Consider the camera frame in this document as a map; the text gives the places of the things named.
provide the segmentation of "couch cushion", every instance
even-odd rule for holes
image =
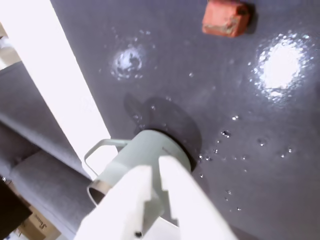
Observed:
[[[0,122],[88,177],[21,62],[0,71],[0,86]]]
[[[40,149],[0,123],[0,175],[9,177],[12,168]]]
[[[90,180],[39,151],[17,165],[11,179],[18,192],[68,239],[94,208],[87,194]]]

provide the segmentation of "dark gray table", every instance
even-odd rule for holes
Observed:
[[[256,29],[229,39],[202,34],[206,0],[52,0],[113,138],[154,128],[203,156],[241,239],[318,240],[320,1],[251,2]]]

